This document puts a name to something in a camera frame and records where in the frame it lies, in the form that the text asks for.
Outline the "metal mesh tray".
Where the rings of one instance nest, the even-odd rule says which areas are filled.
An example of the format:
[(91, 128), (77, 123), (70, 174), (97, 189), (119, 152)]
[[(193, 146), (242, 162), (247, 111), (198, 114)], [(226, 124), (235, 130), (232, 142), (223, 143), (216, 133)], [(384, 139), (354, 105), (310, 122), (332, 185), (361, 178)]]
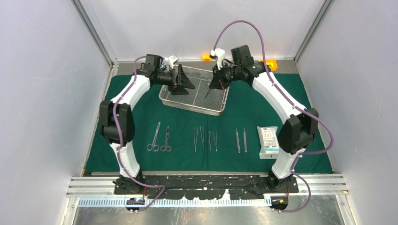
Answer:
[(159, 99), (162, 103), (174, 108), (220, 116), (226, 106), (229, 88), (211, 90), (208, 97), (204, 99), (213, 78), (212, 71), (188, 66), (183, 66), (183, 69), (196, 89), (188, 89), (189, 95), (172, 95), (164, 85), (159, 92)]

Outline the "long steel forceps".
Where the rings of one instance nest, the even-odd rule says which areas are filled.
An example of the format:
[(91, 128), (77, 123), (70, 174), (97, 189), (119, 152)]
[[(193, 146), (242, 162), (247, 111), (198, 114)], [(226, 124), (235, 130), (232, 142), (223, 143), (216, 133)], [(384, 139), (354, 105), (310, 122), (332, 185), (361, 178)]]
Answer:
[(197, 152), (197, 141), (198, 141), (198, 128), (194, 127), (193, 128), (193, 140), (194, 140), (194, 152)]

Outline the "steel spatula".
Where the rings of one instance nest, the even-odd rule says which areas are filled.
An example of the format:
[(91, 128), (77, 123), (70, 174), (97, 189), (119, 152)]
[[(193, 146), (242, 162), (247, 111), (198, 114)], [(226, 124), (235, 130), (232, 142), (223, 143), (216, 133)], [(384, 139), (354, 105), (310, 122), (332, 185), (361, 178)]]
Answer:
[(204, 149), (204, 140), (205, 140), (205, 136), (204, 136), (204, 127), (200, 126), (200, 135), (201, 135), (201, 142), (202, 142), (202, 149)]

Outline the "steel scalpel handle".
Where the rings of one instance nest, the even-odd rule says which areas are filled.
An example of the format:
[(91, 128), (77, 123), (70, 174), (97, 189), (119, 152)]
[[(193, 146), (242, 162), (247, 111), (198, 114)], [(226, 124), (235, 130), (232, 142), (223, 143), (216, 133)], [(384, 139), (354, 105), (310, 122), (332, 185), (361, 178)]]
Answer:
[(240, 154), (241, 153), (241, 148), (240, 148), (240, 140), (239, 140), (239, 131), (236, 128), (236, 140), (237, 140), (237, 151)]
[(244, 136), (244, 150), (245, 150), (245, 153), (247, 153), (247, 138), (246, 138), (245, 128), (244, 128), (244, 131), (243, 131), (243, 136)]

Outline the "thin steel tweezers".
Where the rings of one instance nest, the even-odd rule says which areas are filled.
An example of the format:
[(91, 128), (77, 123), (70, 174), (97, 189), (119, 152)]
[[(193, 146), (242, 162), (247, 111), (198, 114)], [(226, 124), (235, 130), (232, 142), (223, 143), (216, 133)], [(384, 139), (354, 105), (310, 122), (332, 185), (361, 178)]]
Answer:
[(217, 148), (218, 136), (217, 136), (216, 132), (213, 132), (213, 138), (214, 138), (215, 151), (217, 152), (218, 151), (218, 148)]

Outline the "steel scissors blade pair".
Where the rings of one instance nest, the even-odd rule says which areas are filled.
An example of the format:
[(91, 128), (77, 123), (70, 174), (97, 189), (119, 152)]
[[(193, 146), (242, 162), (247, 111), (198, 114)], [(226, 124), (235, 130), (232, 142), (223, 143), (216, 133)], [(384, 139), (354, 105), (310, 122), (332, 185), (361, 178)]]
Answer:
[(171, 146), (169, 146), (168, 142), (169, 142), (169, 126), (167, 126), (167, 129), (166, 129), (165, 143), (164, 143), (164, 145), (162, 145), (160, 147), (160, 151), (171, 152), (172, 148), (171, 148)]

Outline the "surgical scissors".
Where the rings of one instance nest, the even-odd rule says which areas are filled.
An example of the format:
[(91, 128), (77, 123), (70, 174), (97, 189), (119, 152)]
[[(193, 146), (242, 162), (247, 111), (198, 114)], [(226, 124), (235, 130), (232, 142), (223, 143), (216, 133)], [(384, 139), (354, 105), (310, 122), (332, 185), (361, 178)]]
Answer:
[(155, 134), (154, 134), (154, 137), (153, 137), (153, 140), (152, 140), (152, 143), (147, 145), (147, 150), (148, 151), (156, 152), (156, 151), (158, 151), (160, 149), (159, 145), (157, 145), (157, 143), (156, 143), (157, 142), (158, 133), (159, 133), (159, 130), (160, 130), (160, 126), (161, 126), (161, 123), (158, 122), (156, 130), (155, 130)]

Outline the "white paper packet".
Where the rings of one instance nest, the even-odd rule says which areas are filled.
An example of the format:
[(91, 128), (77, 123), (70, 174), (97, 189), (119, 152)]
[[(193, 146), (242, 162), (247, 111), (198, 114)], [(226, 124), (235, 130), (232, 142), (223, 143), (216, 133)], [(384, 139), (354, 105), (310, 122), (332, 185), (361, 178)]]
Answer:
[(279, 155), (279, 143), (277, 140), (277, 127), (257, 127), (261, 149), (260, 159), (276, 159)]

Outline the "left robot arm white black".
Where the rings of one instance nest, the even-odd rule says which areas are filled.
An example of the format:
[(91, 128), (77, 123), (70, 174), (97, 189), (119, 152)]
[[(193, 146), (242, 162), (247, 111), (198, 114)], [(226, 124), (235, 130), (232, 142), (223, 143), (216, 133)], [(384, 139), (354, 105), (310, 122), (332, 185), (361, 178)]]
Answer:
[(142, 180), (142, 170), (133, 149), (135, 123), (132, 111), (141, 97), (154, 85), (165, 85), (172, 94), (187, 95), (194, 84), (185, 75), (177, 56), (163, 58), (155, 54), (143, 56), (145, 61), (134, 64), (133, 74), (128, 84), (110, 101), (99, 105), (101, 135), (113, 149), (119, 165), (119, 178), (115, 184), (139, 194), (146, 184)]

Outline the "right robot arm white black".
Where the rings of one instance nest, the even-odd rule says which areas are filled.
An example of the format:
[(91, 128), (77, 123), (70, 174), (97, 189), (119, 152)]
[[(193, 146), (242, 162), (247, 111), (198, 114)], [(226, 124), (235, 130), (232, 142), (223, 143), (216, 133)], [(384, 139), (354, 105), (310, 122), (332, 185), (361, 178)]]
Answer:
[(276, 80), (265, 61), (255, 62), (247, 45), (231, 50), (231, 65), (225, 51), (216, 48), (210, 58), (213, 66), (211, 90), (224, 90), (233, 81), (243, 81), (260, 93), (280, 117), (283, 126), (277, 135), (280, 147), (278, 157), (268, 172), (267, 185), (273, 192), (281, 192), (293, 177), (294, 166), (306, 148), (315, 140), (318, 112), (306, 109)]

